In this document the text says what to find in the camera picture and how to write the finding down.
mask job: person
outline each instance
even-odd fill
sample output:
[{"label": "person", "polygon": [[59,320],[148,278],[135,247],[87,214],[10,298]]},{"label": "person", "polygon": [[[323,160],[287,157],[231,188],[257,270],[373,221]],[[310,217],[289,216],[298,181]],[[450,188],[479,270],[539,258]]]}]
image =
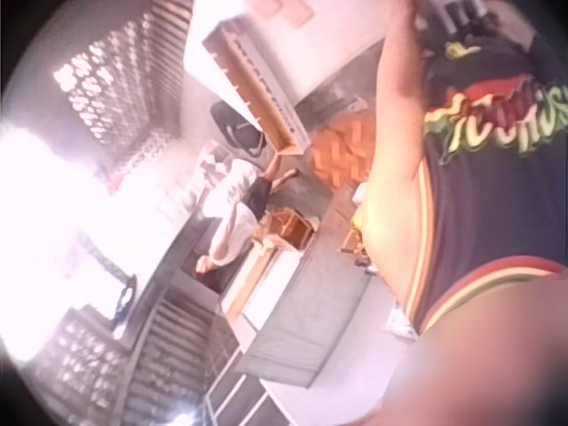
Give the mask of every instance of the person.
[{"label": "person", "polygon": [[209,254],[197,261],[197,273],[204,274],[230,264],[247,248],[264,216],[270,194],[299,174],[298,169],[292,169],[277,178],[281,163],[282,157],[276,153],[266,171],[256,178],[243,197],[240,193],[231,197],[232,206],[213,236]]},{"label": "person", "polygon": [[522,40],[425,67],[419,3],[388,2],[362,232],[421,336],[365,424],[568,424],[568,67],[503,2]]}]

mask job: skin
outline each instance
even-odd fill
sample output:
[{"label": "skin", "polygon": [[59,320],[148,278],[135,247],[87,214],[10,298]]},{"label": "skin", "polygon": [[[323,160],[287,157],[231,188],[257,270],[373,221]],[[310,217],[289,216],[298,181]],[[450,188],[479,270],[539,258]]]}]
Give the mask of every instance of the skin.
[{"label": "skin", "polygon": [[[367,253],[405,304],[420,242],[417,170],[422,146],[422,59],[414,32],[416,3],[390,0],[377,72],[375,158],[364,200]],[[393,126],[395,122],[404,125]]]},{"label": "skin", "polygon": [[[390,0],[388,6],[363,236],[404,304],[421,232],[416,171],[423,158],[422,63],[414,36],[417,2]],[[379,413],[363,424],[540,424],[539,403],[552,379],[568,372],[567,302],[564,276],[484,294],[449,313],[409,349]]]},{"label": "skin", "polygon": [[568,280],[480,296],[410,348],[372,425],[533,425],[568,372]]}]

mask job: light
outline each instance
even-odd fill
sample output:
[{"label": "light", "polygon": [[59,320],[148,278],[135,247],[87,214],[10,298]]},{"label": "light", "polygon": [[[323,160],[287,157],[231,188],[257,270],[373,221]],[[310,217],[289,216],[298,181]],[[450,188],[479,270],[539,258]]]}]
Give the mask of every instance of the light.
[{"label": "light", "polygon": [[170,426],[192,426],[195,423],[195,416],[193,414],[180,414],[178,415]]},{"label": "light", "polygon": [[126,330],[126,324],[121,324],[120,326],[115,328],[113,331],[114,339],[121,340],[125,330]]},{"label": "light", "polygon": [[103,195],[86,170],[64,162],[26,130],[2,136],[0,335],[16,360],[26,362],[41,350],[83,292],[64,278],[58,257],[67,253],[77,222],[99,214]]}]

